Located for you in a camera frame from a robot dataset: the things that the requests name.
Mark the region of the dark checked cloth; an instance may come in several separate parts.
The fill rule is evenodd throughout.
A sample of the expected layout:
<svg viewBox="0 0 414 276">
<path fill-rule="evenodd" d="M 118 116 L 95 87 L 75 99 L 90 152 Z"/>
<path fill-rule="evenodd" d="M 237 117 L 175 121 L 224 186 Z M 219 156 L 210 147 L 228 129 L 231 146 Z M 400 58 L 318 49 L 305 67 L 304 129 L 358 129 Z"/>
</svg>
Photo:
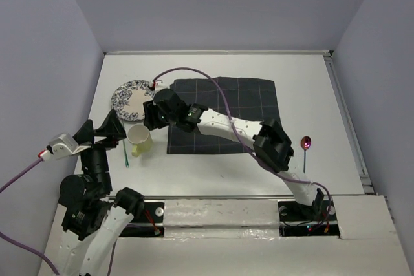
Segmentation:
<svg viewBox="0 0 414 276">
<path fill-rule="evenodd" d="M 216 77 L 209 79 L 177 79 L 170 88 L 187 104 L 200 104 L 221 114 L 226 114 L 224 101 L 217 86 L 220 86 L 233 118 L 263 121 L 281 121 L 276 87 L 273 81 L 259 78 Z M 237 154 L 245 149 L 237 142 L 185 133 L 175 126 L 168 129 L 168 154 Z"/>
</svg>

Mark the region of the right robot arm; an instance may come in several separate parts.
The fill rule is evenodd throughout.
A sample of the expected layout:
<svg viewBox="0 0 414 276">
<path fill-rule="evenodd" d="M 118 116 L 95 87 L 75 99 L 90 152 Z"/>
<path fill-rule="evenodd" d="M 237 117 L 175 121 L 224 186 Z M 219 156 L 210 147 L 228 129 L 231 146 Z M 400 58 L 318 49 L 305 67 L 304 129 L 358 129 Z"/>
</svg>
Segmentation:
<svg viewBox="0 0 414 276">
<path fill-rule="evenodd" d="M 174 125 L 186 133 L 240 143 L 263 169 L 284 181 L 303 218 L 317 220 L 324 213 L 322 185 L 298 167 L 292 141 L 277 120 L 242 120 L 196 103 L 188 105 L 171 89 L 159 90 L 143 107 L 144 125 L 150 131 Z"/>
</svg>

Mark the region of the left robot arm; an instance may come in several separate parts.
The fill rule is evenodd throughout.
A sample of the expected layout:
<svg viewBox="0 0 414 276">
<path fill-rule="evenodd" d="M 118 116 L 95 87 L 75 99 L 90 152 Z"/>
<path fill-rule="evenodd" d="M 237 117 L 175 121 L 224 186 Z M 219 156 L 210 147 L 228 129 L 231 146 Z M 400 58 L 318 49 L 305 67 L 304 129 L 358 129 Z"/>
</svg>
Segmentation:
<svg viewBox="0 0 414 276">
<path fill-rule="evenodd" d="M 144 196 L 128 187 L 107 201 L 113 190 L 107 151 L 118 146 L 126 132 L 115 110 L 94 129 L 87 120 L 74 135 L 63 134 L 52 150 L 57 159 L 79 156 L 82 173 L 69 175 L 60 184 L 59 204 L 66 211 L 58 253 L 59 275 L 96 275 L 121 232 L 138 220 Z"/>
</svg>

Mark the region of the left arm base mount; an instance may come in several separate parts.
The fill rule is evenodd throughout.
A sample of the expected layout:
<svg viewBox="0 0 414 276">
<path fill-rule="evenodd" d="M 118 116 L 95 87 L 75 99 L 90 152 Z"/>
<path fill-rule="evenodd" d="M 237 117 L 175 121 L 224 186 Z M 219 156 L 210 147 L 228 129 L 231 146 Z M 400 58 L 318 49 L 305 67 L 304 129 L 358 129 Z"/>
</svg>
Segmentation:
<svg viewBox="0 0 414 276">
<path fill-rule="evenodd" d="M 163 201 L 145 202 L 143 212 L 135 217 L 121 232 L 121 237 L 134 238 L 160 238 L 164 236 L 164 212 Z"/>
</svg>

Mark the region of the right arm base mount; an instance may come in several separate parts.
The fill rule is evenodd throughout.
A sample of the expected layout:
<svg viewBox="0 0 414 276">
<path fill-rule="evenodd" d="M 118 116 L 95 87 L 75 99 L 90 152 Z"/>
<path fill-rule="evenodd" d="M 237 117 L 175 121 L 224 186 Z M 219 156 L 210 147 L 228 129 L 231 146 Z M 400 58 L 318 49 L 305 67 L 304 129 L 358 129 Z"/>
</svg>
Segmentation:
<svg viewBox="0 0 414 276">
<path fill-rule="evenodd" d="M 295 201 L 285 200 L 278 202 L 279 234 L 281 237 L 313 237 L 336 236 L 340 237 L 334 203 L 329 210 L 328 201 L 324 201 L 321 214 L 306 216 L 299 209 Z"/>
</svg>

